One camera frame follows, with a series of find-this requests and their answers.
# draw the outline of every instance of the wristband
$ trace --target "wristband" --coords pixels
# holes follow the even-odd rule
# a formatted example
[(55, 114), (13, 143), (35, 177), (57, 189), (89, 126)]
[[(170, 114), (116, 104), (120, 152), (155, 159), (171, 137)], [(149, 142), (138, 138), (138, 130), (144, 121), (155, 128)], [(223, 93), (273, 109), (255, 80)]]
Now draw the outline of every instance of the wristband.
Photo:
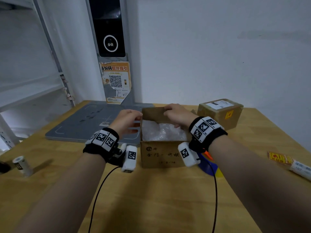
[(222, 135), (228, 135), (224, 128), (211, 117), (198, 117), (189, 126), (192, 141), (189, 148), (204, 153), (212, 142)]
[(114, 151), (118, 147), (119, 135), (111, 128), (103, 128), (95, 132), (90, 139), (85, 142), (83, 153), (99, 154), (106, 163), (114, 156)]

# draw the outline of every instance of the sealed cardboard box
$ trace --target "sealed cardboard box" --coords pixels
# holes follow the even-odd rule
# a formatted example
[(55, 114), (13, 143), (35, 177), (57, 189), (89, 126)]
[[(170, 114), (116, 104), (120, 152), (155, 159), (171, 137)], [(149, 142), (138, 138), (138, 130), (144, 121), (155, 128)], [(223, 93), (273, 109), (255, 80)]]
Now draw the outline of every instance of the sealed cardboard box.
[[(142, 109), (142, 120), (156, 121), (157, 123), (170, 123), (164, 116), (164, 107), (151, 107)], [(178, 145), (184, 141), (143, 141), (142, 120), (140, 126), (140, 151), (143, 168), (184, 167), (184, 162), (179, 154)], [(191, 134), (185, 130), (187, 140), (191, 141)]]
[(204, 117), (209, 116), (222, 125), (225, 130), (229, 130), (238, 124), (243, 107), (229, 99), (220, 99), (200, 104), (197, 114)]

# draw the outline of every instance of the cable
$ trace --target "cable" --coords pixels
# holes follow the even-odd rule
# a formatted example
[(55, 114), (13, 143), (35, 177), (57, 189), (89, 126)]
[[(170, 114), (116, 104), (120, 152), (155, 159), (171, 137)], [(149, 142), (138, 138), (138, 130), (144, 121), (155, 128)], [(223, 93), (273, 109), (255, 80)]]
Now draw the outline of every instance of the cable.
[[(110, 173), (112, 173), (114, 170), (116, 170), (116, 169), (119, 168), (119, 167), (121, 167), (121, 166), (115, 167), (114, 169), (112, 169), (112, 170), (110, 171)], [(92, 210), (92, 215), (91, 215), (89, 233), (90, 233), (90, 231), (91, 231), (91, 225), (92, 225), (92, 220), (93, 220), (93, 214), (94, 214), (94, 209), (95, 209), (95, 204), (96, 204), (96, 200), (97, 200), (98, 194), (99, 194), (99, 192), (100, 192), (101, 187), (103, 186), (103, 183), (105, 182), (105, 180), (107, 179), (107, 177), (110, 175), (110, 173), (107, 174), (107, 176), (105, 177), (105, 179), (104, 179), (103, 182), (101, 183), (101, 185), (100, 185), (100, 187), (99, 187), (99, 189), (98, 189), (97, 195), (96, 195), (96, 197), (95, 197), (95, 201), (94, 201), (94, 205), (93, 205), (93, 210)]]
[(217, 206), (218, 206), (218, 193), (217, 193), (217, 181), (216, 181), (216, 176), (215, 176), (215, 172), (213, 170), (212, 165), (210, 164), (210, 162), (207, 162), (208, 165), (211, 167), (213, 175), (214, 175), (214, 180), (215, 180), (215, 192), (216, 192), (216, 203), (215, 203), (215, 218), (214, 218), (214, 224), (213, 224), (213, 230), (212, 233), (214, 233), (215, 231), (215, 226), (216, 226), (216, 218), (217, 218)]

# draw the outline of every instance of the person's right arm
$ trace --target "person's right arm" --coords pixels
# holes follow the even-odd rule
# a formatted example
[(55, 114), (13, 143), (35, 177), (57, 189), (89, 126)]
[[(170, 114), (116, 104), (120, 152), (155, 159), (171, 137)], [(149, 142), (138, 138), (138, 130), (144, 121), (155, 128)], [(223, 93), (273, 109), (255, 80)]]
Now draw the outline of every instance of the person's right arm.
[[(165, 107), (174, 123), (189, 127), (197, 118), (178, 104)], [(311, 229), (311, 198), (286, 170), (264, 160), (226, 135), (208, 149), (227, 182), (262, 232)]]

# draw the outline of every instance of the bubble wrap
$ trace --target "bubble wrap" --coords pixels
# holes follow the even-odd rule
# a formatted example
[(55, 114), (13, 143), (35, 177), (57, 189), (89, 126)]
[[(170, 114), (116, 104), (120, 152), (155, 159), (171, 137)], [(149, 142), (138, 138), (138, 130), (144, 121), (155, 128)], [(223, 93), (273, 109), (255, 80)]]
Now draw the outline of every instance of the bubble wrap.
[(156, 123), (155, 121), (142, 121), (143, 141), (187, 141), (184, 130), (174, 128), (170, 123)]

